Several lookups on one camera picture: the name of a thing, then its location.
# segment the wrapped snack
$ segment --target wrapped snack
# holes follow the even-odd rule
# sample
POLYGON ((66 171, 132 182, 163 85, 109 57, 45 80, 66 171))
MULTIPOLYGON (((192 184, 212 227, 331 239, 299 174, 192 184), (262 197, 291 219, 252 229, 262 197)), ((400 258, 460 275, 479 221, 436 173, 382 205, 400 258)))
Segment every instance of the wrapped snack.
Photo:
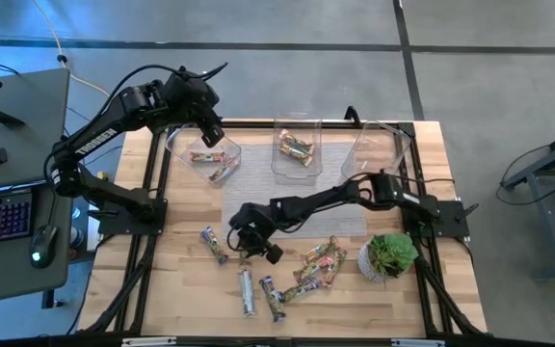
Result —
POLYGON ((281 303, 288 304, 288 302, 296 297, 320 287, 319 281, 315 278, 307 279, 299 285, 295 285, 294 287, 286 289, 284 292, 278 293, 278 299, 281 303))
POLYGON ((304 140, 297 139, 293 134, 290 133, 290 131, 286 129, 283 129, 281 133, 279 133, 279 138, 293 149, 297 149, 309 155, 312 155, 312 153, 314 153, 313 144, 304 140))
POLYGON ((239 271, 239 282, 241 283, 243 314, 246 317, 254 315, 256 309, 254 307, 254 290, 251 287, 251 271, 248 269, 239 271))
POLYGON ((267 297, 267 303, 269 303, 269 308, 274 316, 274 323, 280 322, 286 318, 286 313, 284 313, 284 305, 279 301, 279 293, 276 292, 274 288, 274 283, 271 280, 271 276, 264 277, 258 281, 262 290, 265 292, 267 297))
POLYGON ((327 272, 324 275, 324 285, 326 287, 331 287, 331 285, 333 284, 333 279, 335 279, 335 275, 339 271, 339 268, 342 266, 344 261, 346 261, 346 250, 341 247, 337 247, 335 249, 335 261, 329 267, 329 269, 327 269, 327 272))
POLYGON ((214 153, 202 153, 190 151, 190 161, 193 163, 219 163, 224 161, 225 153, 214 152, 214 153))
POLYGON ((323 255, 315 261, 311 261, 309 264, 305 265, 303 269, 293 271, 293 276, 295 277, 297 283, 301 284, 305 279, 311 277, 320 269, 331 266, 332 264, 333 259, 329 258, 326 255, 323 255))
POLYGON ((217 169, 214 173, 209 176, 209 180, 212 182, 217 182, 230 173, 235 169, 235 167, 239 164, 238 158, 231 158, 224 163, 219 169, 217 169))
POLYGON ((204 242, 209 246, 211 253, 213 253, 218 260, 218 264, 222 265, 226 263, 228 255, 226 255, 222 250, 222 247, 220 247, 220 242, 218 242, 218 238, 213 233, 213 229, 211 227, 206 227, 200 232, 200 237, 202 237, 202 240, 204 240, 204 242))
POLYGON ((305 153, 304 151, 290 147, 286 143, 282 143, 279 146, 279 151, 290 157, 297 159, 304 166, 309 166, 309 163, 311 163, 312 160, 314 159, 311 155, 305 153))
POLYGON ((335 249, 335 247, 337 247, 337 238, 335 238, 335 236, 332 236, 329 239, 329 242, 323 242, 322 244, 314 247, 308 253, 302 255, 302 260, 304 261, 304 264, 307 265, 310 262, 318 259, 319 257, 327 254, 327 252, 332 251, 333 249, 335 249))

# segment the computer mouse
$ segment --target computer mouse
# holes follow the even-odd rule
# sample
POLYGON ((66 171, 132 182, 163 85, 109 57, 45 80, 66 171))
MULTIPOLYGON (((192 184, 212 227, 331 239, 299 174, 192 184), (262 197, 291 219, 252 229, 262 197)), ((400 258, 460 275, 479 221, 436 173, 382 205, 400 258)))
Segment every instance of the computer mouse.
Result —
POLYGON ((36 269, 47 267, 55 257, 57 227, 41 226, 34 232, 29 242, 29 262, 36 269))

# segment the white cable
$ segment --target white cable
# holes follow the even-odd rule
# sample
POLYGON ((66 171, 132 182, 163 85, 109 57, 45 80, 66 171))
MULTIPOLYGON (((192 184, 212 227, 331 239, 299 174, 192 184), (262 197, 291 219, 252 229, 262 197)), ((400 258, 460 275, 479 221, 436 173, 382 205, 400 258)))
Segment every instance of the white cable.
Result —
MULTIPOLYGON (((57 34, 55 33, 55 28, 53 27, 53 23, 51 23, 50 19, 48 18, 48 15, 46 15, 46 13, 44 12, 44 10, 42 9, 42 7, 38 4, 38 1, 36 0, 31 0, 33 1, 34 5, 36 5, 36 7, 38 8, 38 10, 40 10, 40 12, 42 13, 42 16, 44 17, 44 19, 46 19, 46 24, 48 24, 48 28, 50 29, 50 32, 53 34, 53 38, 55 38, 55 42, 57 43, 57 49, 59 50, 59 55, 64 55, 64 52, 62 51, 62 46, 59 43, 59 38, 57 37, 57 34)), ((62 63, 62 67, 66 68, 69 71, 69 76, 72 77, 73 80, 80 82, 84 85, 90 86, 98 91, 101 91, 102 93, 104 93, 106 95, 106 97, 111 96, 110 94, 108 94, 108 92, 104 91, 103 89, 99 88, 98 86, 96 86, 95 84, 88 82, 82 78, 76 77, 74 75, 74 73, 72 73, 72 70, 67 67, 66 62, 61 61, 62 63)))

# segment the potted plant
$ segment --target potted plant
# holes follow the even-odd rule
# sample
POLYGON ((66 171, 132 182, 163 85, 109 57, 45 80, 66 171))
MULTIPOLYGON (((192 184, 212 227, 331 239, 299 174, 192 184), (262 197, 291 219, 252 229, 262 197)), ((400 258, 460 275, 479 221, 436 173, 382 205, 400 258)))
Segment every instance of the potted plant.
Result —
POLYGON ((409 236, 375 235, 361 247, 357 264, 363 276, 380 282, 388 276, 400 277, 417 257, 418 253, 409 236))

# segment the keyboard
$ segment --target keyboard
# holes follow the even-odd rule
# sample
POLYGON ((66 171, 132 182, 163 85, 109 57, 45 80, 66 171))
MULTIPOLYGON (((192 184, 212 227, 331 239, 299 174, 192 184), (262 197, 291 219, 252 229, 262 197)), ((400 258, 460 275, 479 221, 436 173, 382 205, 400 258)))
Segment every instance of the keyboard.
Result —
POLYGON ((0 191, 0 240, 31 233, 31 188, 0 191))

